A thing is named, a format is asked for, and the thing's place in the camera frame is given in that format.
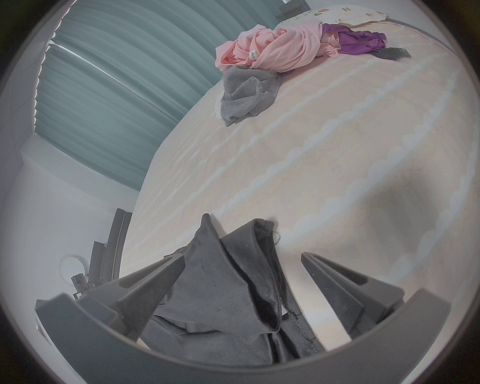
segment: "floral pillow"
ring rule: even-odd
[[[386,13],[374,11],[373,9],[359,5],[330,5],[322,9],[315,9],[301,13],[282,21],[275,29],[301,25],[310,20],[320,20],[327,24],[343,24],[348,27],[355,27],[365,23],[382,21],[387,18]]]

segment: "curtain fold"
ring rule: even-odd
[[[42,64],[36,132],[139,190],[161,142],[220,80],[215,48],[256,24],[273,28],[282,4],[78,0]]]

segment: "bed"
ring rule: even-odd
[[[385,33],[411,59],[317,58],[283,78],[269,109],[230,127],[215,113],[222,83],[205,94],[151,163],[120,276],[186,245],[203,213],[220,236],[264,218],[327,350],[349,338],[302,252],[400,286],[405,299],[426,287],[452,303],[443,342],[451,336],[479,273],[479,99],[436,40],[388,21],[355,29]]]

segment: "purple satin fabric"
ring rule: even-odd
[[[339,24],[323,24],[322,35],[327,32],[338,32],[338,41],[341,45],[338,53],[360,55],[375,49],[385,48],[386,36],[379,32],[358,31]]]

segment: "pink clothing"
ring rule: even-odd
[[[257,25],[235,41],[216,48],[215,66],[225,72],[231,65],[287,72],[309,64],[317,56],[337,57],[338,33],[322,36],[318,20],[275,31]]]

